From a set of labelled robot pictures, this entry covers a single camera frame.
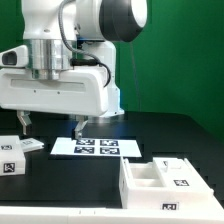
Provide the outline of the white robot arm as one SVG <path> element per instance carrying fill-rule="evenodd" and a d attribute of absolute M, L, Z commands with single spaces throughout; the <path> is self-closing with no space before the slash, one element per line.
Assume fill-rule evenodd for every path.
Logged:
<path fill-rule="evenodd" d="M 74 137 L 91 119 L 124 114 L 115 84 L 116 41 L 147 22 L 147 0 L 21 0 L 23 44 L 0 52 L 0 107 L 75 117 Z"/>

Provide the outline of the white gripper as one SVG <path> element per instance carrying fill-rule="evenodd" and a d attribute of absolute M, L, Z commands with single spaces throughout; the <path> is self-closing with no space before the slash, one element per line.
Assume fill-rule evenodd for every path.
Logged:
<path fill-rule="evenodd" d="M 58 80 L 37 80 L 26 69 L 4 68 L 0 70 L 0 106 L 18 110 L 24 135 L 32 125 L 29 111 L 75 114 L 74 134 L 80 139 L 86 116 L 100 116 L 109 108 L 105 76 L 102 67 L 83 66 L 62 71 Z"/>

